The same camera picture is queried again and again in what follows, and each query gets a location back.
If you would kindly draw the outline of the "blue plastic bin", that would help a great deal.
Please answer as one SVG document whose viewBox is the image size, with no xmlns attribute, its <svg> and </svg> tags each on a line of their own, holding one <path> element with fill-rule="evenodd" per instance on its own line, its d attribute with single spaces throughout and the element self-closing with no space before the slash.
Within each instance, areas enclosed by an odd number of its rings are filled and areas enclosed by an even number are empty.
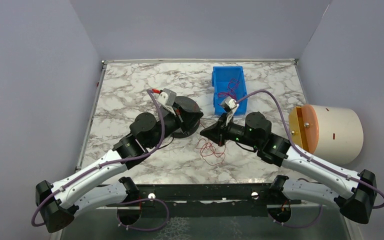
<svg viewBox="0 0 384 240">
<path fill-rule="evenodd" d="M 242 66 L 214 66 L 211 85 L 214 87 L 213 107 L 217 116 L 225 112 L 221 103 L 227 96 L 239 100 L 248 94 Z"/>
</svg>

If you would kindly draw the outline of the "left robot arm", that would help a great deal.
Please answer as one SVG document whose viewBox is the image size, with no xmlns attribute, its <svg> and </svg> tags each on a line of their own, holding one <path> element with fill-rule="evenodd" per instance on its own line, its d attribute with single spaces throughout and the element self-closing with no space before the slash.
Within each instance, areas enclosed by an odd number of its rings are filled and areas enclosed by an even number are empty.
<svg viewBox="0 0 384 240">
<path fill-rule="evenodd" d="M 183 108 L 177 103 L 173 109 L 173 113 L 163 114 L 162 108 L 158 107 L 159 119 L 149 112 L 140 113 L 130 124 L 129 134 L 95 163 L 65 179 L 38 183 L 34 216 L 41 215 L 47 231 L 55 233 L 86 211 L 111 204 L 138 203 L 139 189 L 130 177 L 122 177 L 106 186 L 101 184 L 142 163 L 177 130 L 195 132 L 204 115 L 200 109 Z"/>
</svg>

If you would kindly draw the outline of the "white cylinder with orange lid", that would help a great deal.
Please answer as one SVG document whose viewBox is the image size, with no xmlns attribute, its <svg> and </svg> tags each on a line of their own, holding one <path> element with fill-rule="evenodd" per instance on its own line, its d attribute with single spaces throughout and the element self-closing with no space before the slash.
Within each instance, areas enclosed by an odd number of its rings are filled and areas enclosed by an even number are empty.
<svg viewBox="0 0 384 240">
<path fill-rule="evenodd" d="M 332 164 L 347 165 L 362 150 L 363 127 L 352 109 L 305 104 L 290 111 L 288 122 L 296 145 Z"/>
</svg>

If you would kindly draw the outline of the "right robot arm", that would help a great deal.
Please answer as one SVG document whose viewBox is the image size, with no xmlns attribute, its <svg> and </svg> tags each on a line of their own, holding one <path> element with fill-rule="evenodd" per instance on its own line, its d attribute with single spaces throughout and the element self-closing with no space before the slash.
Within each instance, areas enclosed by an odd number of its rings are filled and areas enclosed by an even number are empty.
<svg viewBox="0 0 384 240">
<path fill-rule="evenodd" d="M 249 113 L 239 125 L 227 113 L 200 135 L 219 146 L 226 141 L 252 147 L 264 162 L 287 168 L 315 180 L 314 183 L 277 176 L 270 190 L 288 200 L 305 200 L 338 209 L 351 221 L 368 224 L 375 208 L 376 176 L 337 166 L 304 151 L 288 139 L 272 133 L 272 123 L 260 112 Z"/>
</svg>

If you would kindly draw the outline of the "black round spool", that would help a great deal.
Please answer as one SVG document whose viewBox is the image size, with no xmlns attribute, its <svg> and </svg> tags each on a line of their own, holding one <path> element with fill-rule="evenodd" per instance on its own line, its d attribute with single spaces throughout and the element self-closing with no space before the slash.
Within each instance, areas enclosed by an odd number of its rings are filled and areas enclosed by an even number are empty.
<svg viewBox="0 0 384 240">
<path fill-rule="evenodd" d="M 201 108 L 196 103 L 196 101 L 194 101 L 193 99 L 191 99 L 191 98 L 189 98 L 187 96 L 177 96 L 175 98 L 175 102 L 177 104 L 179 104 L 180 106 L 182 106 L 183 108 L 188 109 L 190 111 L 200 111 L 201 110 Z M 200 121 L 194 126 L 194 128 L 192 128 L 190 131 L 187 131 L 187 132 L 182 132 L 180 129 L 177 129 L 172 134 L 172 136 L 175 139 L 187 138 L 187 137 L 193 135 L 198 130 L 199 125 L 200 125 Z"/>
</svg>

